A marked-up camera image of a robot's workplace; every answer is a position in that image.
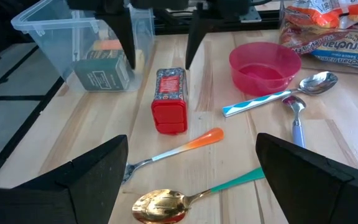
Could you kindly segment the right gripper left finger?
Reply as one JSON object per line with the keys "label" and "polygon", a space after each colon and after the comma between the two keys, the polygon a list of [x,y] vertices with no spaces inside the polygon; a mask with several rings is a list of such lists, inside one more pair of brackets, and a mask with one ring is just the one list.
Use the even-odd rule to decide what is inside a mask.
{"label": "right gripper left finger", "polygon": [[127,136],[118,135],[17,187],[0,188],[0,224],[108,224],[128,151]]}

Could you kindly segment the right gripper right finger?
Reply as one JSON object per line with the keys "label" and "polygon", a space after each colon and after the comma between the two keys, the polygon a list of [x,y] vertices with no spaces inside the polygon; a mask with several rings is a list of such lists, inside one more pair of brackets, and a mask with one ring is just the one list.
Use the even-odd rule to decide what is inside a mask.
{"label": "right gripper right finger", "polygon": [[289,224],[358,224],[358,169],[267,133],[255,150]]}

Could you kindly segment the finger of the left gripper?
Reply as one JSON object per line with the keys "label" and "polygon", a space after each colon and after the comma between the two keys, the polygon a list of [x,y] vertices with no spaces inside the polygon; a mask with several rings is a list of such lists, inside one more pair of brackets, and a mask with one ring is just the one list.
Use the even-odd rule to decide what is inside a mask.
{"label": "finger of the left gripper", "polygon": [[129,8],[114,13],[97,12],[97,19],[102,19],[115,33],[127,57],[131,69],[135,69],[135,44]]}
{"label": "finger of the left gripper", "polygon": [[205,9],[202,2],[198,2],[190,22],[188,42],[186,47],[185,68],[191,67],[197,50],[208,32],[221,23],[221,17],[214,9]]}

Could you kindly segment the red patterned spice tin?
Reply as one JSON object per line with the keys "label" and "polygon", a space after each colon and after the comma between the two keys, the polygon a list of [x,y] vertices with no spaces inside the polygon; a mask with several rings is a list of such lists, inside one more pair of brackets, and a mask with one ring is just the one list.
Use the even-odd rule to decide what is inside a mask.
{"label": "red patterned spice tin", "polygon": [[161,134],[180,134],[188,129],[188,89],[186,70],[181,67],[157,70],[151,104],[156,130]]}

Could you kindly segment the soy sauce ramen packet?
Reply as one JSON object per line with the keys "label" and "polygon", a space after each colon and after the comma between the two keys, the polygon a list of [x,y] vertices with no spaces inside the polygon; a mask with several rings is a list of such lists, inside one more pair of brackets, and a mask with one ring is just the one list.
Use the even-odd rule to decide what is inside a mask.
{"label": "soy sauce ramen packet", "polygon": [[279,42],[299,55],[310,54],[324,62],[358,68],[358,32],[335,30],[316,34],[287,27],[280,31]]}

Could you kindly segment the green pepper tin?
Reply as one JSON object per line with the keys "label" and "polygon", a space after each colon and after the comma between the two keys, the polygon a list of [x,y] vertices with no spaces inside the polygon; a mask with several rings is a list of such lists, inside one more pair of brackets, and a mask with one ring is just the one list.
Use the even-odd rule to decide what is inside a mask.
{"label": "green pepper tin", "polygon": [[125,91],[131,70],[123,50],[90,50],[74,72],[87,91]]}

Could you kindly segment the silver mounting plate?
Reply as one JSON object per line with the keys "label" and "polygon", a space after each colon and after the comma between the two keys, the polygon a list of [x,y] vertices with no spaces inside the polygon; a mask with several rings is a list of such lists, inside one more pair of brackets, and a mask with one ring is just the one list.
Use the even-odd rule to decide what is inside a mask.
{"label": "silver mounting plate", "polygon": [[261,22],[262,18],[258,10],[256,10],[254,6],[251,6],[249,8],[249,12],[245,15],[240,16],[239,20],[241,23],[253,23],[253,22]]}

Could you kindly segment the pink plastic bowl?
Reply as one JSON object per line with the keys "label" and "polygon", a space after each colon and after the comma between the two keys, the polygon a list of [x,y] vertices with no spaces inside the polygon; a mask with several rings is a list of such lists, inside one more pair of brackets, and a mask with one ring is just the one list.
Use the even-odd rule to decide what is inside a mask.
{"label": "pink plastic bowl", "polygon": [[229,54],[231,77],[241,92],[264,96],[283,91],[301,69],[292,49],[272,42],[251,42]]}

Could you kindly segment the large clear plastic bin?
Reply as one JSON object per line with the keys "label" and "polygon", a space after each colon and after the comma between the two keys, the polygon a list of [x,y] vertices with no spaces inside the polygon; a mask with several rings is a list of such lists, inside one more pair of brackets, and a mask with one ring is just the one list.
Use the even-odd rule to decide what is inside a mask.
{"label": "large clear plastic bin", "polygon": [[[131,14],[135,49],[142,49],[145,54],[143,72],[129,71],[130,83],[125,91],[136,91],[154,49],[154,12],[151,9],[136,9],[130,4],[127,8]],[[11,23],[16,30],[33,38],[65,83],[77,91],[87,90],[74,72],[75,62],[84,59],[93,50],[95,41],[118,40],[103,20],[95,18],[93,11],[70,9],[67,0],[41,0],[13,18]]]}

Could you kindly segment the small clear plastic container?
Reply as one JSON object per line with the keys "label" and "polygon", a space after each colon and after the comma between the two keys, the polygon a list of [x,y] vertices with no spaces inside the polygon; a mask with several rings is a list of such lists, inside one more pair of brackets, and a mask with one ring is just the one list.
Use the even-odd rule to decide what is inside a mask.
{"label": "small clear plastic container", "polygon": [[301,15],[290,12],[287,7],[291,5],[295,0],[286,2],[285,0],[281,0],[280,3],[280,30],[287,27],[298,27],[305,30],[310,30],[316,34],[320,34],[328,31],[354,31],[358,32],[358,23],[348,27],[347,29],[339,29],[339,28],[324,28],[320,26],[316,26],[313,24],[304,24],[305,19]]}

